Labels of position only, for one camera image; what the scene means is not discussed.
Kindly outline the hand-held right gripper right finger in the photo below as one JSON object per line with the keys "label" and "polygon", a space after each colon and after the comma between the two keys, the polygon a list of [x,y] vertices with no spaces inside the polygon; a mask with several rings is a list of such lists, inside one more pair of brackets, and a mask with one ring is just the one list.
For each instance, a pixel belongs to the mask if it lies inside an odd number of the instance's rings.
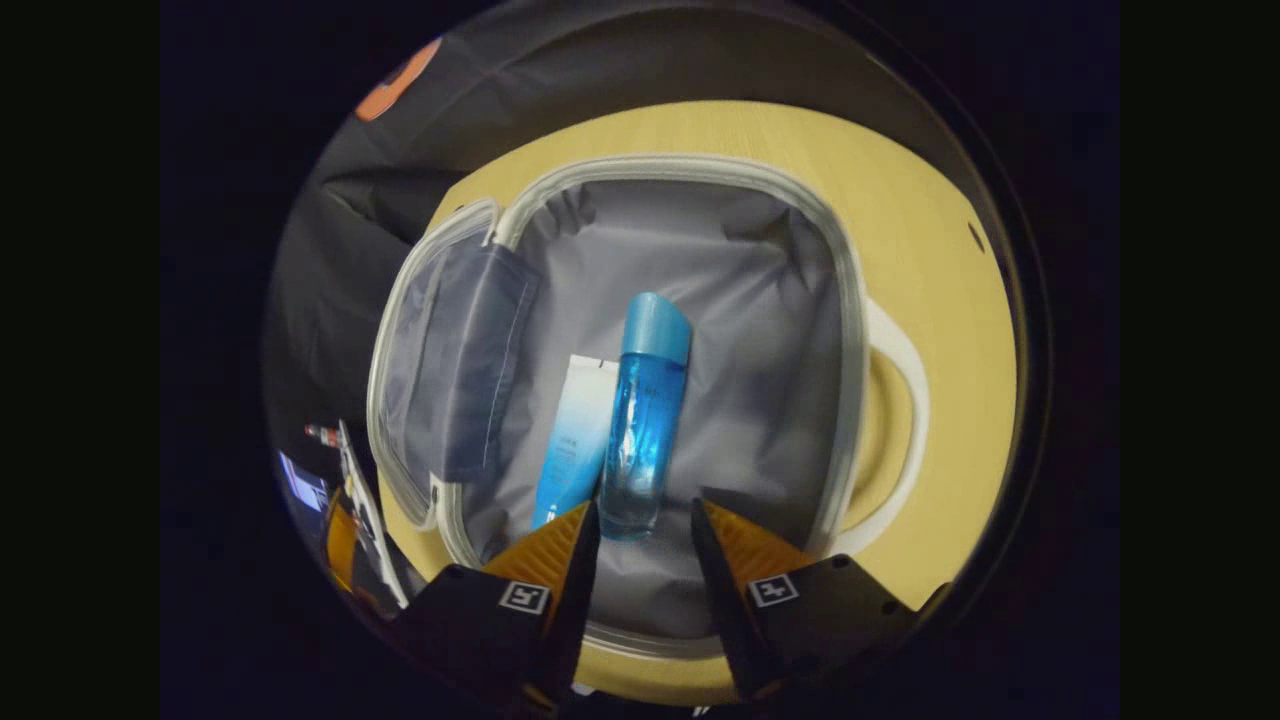
{"label": "hand-held right gripper right finger", "polygon": [[916,629],[916,611],[846,553],[817,559],[704,498],[692,546],[741,701],[865,675]]}

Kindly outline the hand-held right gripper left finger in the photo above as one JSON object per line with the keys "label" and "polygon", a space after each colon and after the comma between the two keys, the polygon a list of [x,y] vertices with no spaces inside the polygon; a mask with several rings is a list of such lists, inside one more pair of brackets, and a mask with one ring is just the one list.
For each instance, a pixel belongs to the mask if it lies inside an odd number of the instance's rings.
{"label": "hand-held right gripper left finger", "polygon": [[481,568],[451,564],[390,625],[411,662],[490,716],[573,698],[602,538],[589,500]]}

